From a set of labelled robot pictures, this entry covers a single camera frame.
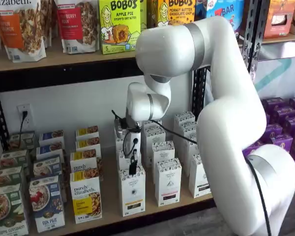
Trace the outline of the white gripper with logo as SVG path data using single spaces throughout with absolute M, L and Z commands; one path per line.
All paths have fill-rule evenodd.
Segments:
M 136 174 L 137 162 L 140 160 L 141 151 L 141 131 L 127 130 L 124 137 L 124 156 L 130 158 L 129 175 Z

